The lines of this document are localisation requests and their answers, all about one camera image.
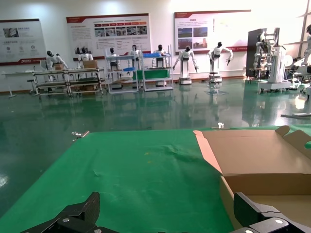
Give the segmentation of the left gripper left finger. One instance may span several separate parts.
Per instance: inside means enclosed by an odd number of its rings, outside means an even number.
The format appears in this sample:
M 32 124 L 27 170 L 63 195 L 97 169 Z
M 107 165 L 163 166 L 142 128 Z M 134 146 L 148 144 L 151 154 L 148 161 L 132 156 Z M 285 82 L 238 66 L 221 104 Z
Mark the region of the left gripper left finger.
M 97 226 L 100 213 L 100 194 L 93 192 L 81 203 L 66 206 L 56 217 L 24 230 L 25 233 L 106 233 Z

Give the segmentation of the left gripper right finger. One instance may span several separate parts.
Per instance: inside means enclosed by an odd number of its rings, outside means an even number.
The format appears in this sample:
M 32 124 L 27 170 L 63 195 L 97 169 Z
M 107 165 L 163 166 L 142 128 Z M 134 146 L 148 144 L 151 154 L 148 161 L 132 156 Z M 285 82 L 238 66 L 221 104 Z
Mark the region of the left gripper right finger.
M 234 216 L 241 224 L 236 233 L 309 233 L 311 228 L 283 215 L 273 206 L 251 201 L 242 192 L 234 194 Z

